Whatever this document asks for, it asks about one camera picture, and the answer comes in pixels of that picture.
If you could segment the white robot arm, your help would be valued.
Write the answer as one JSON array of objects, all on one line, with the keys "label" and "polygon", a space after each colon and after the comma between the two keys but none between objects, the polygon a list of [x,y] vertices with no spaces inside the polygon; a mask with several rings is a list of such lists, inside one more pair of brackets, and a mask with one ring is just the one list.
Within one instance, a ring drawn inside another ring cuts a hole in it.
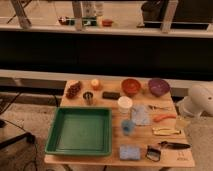
[{"label": "white robot arm", "polygon": [[203,112],[213,116],[213,82],[192,85],[177,106],[182,116],[200,117]]}]

